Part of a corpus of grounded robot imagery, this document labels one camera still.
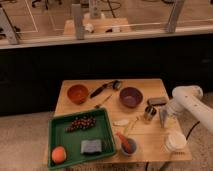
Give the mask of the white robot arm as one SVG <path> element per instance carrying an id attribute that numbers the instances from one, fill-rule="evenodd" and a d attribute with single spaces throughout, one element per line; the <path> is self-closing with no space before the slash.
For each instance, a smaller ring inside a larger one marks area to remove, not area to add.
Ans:
<path id="1" fill-rule="evenodd" d="M 178 116 L 186 109 L 213 134 L 213 109 L 201 101 L 202 97 L 203 90 L 197 85 L 175 87 L 166 104 L 167 114 Z"/>

